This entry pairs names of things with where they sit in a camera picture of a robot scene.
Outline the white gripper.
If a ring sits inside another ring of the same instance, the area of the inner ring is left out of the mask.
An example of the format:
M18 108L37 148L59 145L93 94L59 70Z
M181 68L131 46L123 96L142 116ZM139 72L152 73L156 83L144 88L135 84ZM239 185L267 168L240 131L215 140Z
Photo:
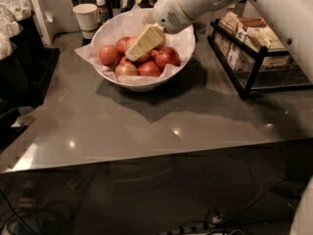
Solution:
M165 32L176 34L193 23L184 5L187 0L157 0L152 12L142 18L145 24L139 35L127 48L125 55L137 61L165 40Z

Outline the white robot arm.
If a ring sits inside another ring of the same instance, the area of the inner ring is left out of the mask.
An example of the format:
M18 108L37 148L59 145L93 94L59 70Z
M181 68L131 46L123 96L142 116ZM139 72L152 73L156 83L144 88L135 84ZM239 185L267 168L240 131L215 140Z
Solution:
M207 12L241 0L157 0L143 24L176 34ZM267 22L309 79L313 79L313 0L246 0Z

